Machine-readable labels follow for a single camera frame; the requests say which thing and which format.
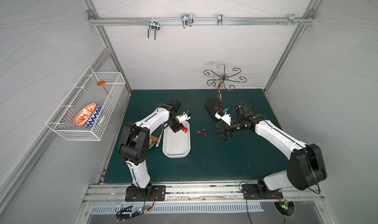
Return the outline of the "white plastic storage box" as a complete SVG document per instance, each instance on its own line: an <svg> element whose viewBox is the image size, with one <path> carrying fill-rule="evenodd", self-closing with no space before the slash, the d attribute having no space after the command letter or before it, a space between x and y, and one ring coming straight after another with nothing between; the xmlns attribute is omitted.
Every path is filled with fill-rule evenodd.
<svg viewBox="0 0 378 224"><path fill-rule="evenodd" d="M188 121L182 124L187 128L186 132L174 133L169 126L163 131L162 151L170 159L185 158L191 150L190 124Z"/></svg>

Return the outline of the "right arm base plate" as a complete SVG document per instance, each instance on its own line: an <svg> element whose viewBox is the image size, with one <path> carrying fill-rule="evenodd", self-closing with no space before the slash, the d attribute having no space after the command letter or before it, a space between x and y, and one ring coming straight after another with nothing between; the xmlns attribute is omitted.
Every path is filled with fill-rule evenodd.
<svg viewBox="0 0 378 224"><path fill-rule="evenodd" d="M280 190L266 190L260 184L242 184L240 189L245 200L279 200L284 198Z"/></svg>

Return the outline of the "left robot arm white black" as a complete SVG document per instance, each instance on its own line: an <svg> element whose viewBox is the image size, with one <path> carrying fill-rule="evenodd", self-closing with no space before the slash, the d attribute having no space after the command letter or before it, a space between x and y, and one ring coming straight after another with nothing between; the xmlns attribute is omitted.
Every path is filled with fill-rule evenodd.
<svg viewBox="0 0 378 224"><path fill-rule="evenodd" d="M174 133L184 128L177 118L180 105L181 102L178 99L171 98L168 104L159 104L150 115L138 122L127 123L123 127L118 153L121 160L125 161L129 167L134 187L147 190L151 185L146 158L149 154L152 132L162 125L169 126Z"/></svg>

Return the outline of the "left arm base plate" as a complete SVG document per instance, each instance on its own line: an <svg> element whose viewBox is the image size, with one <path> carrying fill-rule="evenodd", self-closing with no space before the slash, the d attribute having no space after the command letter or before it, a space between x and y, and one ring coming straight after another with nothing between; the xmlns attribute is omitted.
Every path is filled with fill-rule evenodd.
<svg viewBox="0 0 378 224"><path fill-rule="evenodd" d="M137 201L164 201L166 186L164 185L148 185L142 189L135 185L131 185L126 189L126 202Z"/></svg>

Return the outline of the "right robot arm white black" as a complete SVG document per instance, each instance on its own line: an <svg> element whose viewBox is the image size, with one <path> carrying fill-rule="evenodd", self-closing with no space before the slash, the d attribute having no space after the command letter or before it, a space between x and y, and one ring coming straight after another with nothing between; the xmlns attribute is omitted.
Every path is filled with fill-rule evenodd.
<svg viewBox="0 0 378 224"><path fill-rule="evenodd" d="M287 188L300 191L318 186L327 179L321 148L306 144L287 134L262 114L254 114L248 103L236 106L237 120L233 120L226 108L216 104L212 116L225 123L220 134L226 140L234 132L249 129L275 146L289 161L287 170L260 178L257 191L260 196Z"/></svg>

